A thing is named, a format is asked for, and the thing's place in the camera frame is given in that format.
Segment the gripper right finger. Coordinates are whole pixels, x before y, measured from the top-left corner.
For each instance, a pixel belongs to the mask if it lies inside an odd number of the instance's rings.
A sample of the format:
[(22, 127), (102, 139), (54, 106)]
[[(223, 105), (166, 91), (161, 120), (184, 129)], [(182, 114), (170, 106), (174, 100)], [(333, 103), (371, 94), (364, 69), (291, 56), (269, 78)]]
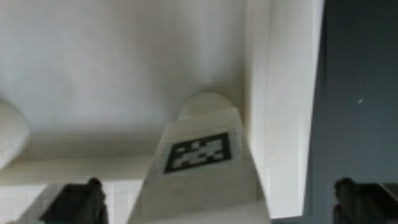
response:
[(398, 224), (398, 183), (357, 183), (342, 178), (333, 189), (333, 224)]

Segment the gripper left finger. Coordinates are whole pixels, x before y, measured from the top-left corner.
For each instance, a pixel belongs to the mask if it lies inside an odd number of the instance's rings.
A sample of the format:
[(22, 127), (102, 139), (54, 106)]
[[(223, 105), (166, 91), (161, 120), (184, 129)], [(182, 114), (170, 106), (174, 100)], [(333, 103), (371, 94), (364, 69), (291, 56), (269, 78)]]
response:
[(102, 184), (67, 184), (38, 217), (44, 224), (108, 224)]

